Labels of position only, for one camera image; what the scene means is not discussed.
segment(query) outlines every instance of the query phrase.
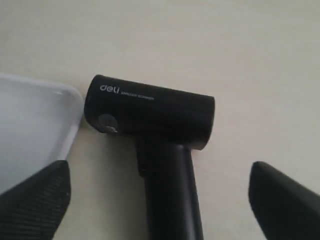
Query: scanner handle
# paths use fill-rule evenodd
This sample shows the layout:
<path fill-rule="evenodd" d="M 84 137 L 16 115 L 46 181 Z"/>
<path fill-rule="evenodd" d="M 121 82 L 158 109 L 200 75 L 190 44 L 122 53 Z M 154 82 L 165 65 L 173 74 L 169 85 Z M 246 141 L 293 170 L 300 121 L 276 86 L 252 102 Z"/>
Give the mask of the scanner handle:
<path fill-rule="evenodd" d="M 149 240 L 203 240 L 190 149 L 159 136 L 136 139 Z"/>

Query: black textured surface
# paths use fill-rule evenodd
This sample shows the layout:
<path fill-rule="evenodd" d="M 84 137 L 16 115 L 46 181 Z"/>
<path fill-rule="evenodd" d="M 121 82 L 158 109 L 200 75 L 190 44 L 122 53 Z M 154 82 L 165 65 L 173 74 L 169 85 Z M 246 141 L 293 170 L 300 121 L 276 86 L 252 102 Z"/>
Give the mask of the black textured surface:
<path fill-rule="evenodd" d="M 249 201 L 268 240 L 320 240 L 320 197 L 267 163 L 252 166 Z"/>
<path fill-rule="evenodd" d="M 70 197 L 68 163 L 56 161 L 0 196 L 0 240 L 51 240 Z"/>

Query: barcode scanner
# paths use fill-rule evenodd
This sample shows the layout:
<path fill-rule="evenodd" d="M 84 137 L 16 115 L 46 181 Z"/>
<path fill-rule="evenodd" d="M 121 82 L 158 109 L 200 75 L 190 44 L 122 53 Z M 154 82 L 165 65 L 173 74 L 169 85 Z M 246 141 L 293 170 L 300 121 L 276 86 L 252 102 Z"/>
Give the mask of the barcode scanner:
<path fill-rule="evenodd" d="M 134 138 L 150 240 L 204 239 L 191 150 L 206 146 L 214 113 L 212 96 L 93 78 L 85 118 L 101 133 Z"/>

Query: beige surface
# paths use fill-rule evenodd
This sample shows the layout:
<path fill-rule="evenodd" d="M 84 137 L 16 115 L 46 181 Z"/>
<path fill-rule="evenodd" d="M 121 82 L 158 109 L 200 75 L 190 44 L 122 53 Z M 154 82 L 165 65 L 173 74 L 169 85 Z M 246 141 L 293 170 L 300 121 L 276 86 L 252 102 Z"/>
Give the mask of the beige surface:
<path fill-rule="evenodd" d="M 262 240 L 250 211 L 252 162 L 320 193 L 318 0 L 2 0 L 0 72 L 83 95 L 95 74 L 216 97 L 194 152 L 206 240 Z M 146 240 L 130 139 L 83 123 L 69 155 L 72 202 L 55 240 Z"/>

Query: white table surface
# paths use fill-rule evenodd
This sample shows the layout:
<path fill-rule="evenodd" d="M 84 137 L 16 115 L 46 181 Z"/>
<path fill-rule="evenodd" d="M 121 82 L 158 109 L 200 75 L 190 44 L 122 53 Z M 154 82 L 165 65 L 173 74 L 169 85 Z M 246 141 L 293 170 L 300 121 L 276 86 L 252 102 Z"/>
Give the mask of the white table surface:
<path fill-rule="evenodd" d="M 216 98 L 193 153 L 206 240 L 263 240 L 248 203 L 265 161 L 320 193 L 318 0 L 2 0 L 0 72 L 75 86 L 103 74 Z M 54 240 L 146 240 L 131 139 L 82 123 Z"/>

